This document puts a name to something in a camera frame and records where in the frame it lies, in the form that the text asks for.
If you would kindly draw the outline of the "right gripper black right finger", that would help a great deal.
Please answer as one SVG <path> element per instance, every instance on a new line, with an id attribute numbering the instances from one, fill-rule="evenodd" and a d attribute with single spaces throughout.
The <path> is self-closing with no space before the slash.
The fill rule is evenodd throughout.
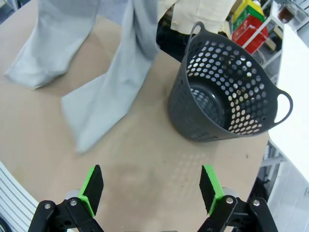
<path id="1" fill-rule="evenodd" d="M 203 165 L 199 182 L 208 213 L 200 232 L 276 232 L 277 226 L 267 202 L 260 197 L 242 201 L 231 189 L 223 188 L 211 165 Z"/>

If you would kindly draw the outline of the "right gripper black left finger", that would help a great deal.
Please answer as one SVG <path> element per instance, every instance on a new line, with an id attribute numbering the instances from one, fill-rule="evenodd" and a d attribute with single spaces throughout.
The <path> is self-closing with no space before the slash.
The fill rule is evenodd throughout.
<path id="1" fill-rule="evenodd" d="M 94 219 L 104 182 L 100 166 L 90 168 L 83 186 L 76 197 L 64 199 L 60 204 L 41 201 L 29 226 L 30 232 L 67 232 L 77 229 L 80 232 L 102 232 Z"/>

